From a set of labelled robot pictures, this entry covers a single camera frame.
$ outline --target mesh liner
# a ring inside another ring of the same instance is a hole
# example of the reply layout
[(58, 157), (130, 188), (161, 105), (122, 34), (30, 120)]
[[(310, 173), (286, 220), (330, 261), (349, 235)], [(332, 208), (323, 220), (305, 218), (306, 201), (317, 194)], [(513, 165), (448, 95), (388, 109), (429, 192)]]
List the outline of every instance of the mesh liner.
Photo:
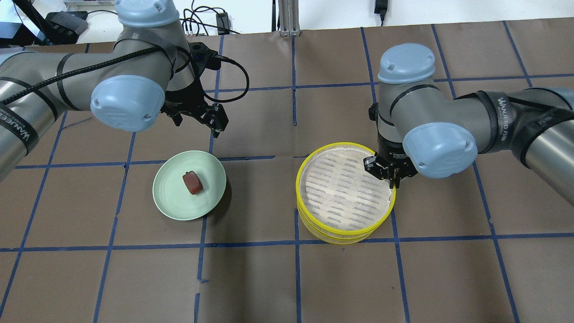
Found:
[(307, 162), (301, 173), (303, 204), (320, 222), (340, 230), (360, 230), (379, 221), (390, 206), (389, 182), (364, 170), (371, 153), (338, 145)]

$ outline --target metal stand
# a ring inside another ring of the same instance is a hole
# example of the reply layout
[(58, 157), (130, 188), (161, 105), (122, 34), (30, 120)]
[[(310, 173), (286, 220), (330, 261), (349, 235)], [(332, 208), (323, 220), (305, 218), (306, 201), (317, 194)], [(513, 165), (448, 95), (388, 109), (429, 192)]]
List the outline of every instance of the metal stand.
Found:
[(299, 36), (299, 0), (279, 0), (279, 17), (281, 19), (282, 36)]

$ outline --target red object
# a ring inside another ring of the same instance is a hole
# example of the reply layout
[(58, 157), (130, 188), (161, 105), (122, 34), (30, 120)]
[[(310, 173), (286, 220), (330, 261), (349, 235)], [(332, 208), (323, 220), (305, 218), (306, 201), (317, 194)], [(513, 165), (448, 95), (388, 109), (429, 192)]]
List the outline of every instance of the red object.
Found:
[(197, 177), (197, 174), (193, 171), (186, 172), (185, 175), (183, 175), (183, 182), (185, 183), (185, 186), (187, 186), (189, 192), (193, 195), (203, 190), (201, 180), (199, 179), (199, 177)]

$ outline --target green plate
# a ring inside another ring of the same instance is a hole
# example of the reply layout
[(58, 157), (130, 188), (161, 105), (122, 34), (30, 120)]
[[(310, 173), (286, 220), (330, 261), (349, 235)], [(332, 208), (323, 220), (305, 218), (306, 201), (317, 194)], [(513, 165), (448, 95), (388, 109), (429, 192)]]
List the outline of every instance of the green plate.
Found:
[[(192, 195), (183, 175), (194, 171), (203, 191)], [(161, 166), (153, 180), (153, 201), (157, 208), (174, 220), (193, 220), (211, 211), (221, 200), (227, 183), (225, 169), (212, 154), (186, 151), (175, 155)]]

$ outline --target light blue joint cap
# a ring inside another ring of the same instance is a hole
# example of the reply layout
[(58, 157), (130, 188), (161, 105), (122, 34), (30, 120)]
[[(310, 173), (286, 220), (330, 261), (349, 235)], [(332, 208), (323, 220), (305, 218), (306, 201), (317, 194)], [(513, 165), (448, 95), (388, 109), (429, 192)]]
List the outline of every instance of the light blue joint cap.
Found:
[(119, 22), (136, 28), (159, 27), (179, 19), (173, 0), (115, 0)]
[(474, 136), (463, 127), (447, 122), (432, 122), (412, 129), (402, 145), (417, 171), (430, 178), (462, 172), (478, 154)]
[(16, 56), (16, 55), (22, 54), (22, 53), (35, 53), (35, 52), (33, 52), (33, 51), (20, 51), (20, 52), (0, 54), (0, 65), (4, 64), (4, 62), (7, 61), (10, 57)]
[(435, 73), (435, 54), (421, 44), (402, 44), (389, 48), (381, 57), (379, 81), (405, 84), (424, 80)]
[(574, 91), (566, 87), (547, 87), (547, 89), (560, 94), (574, 110)]
[(119, 75), (96, 86), (90, 109), (112, 128), (138, 132), (155, 123), (164, 100), (164, 90), (156, 82), (138, 75)]

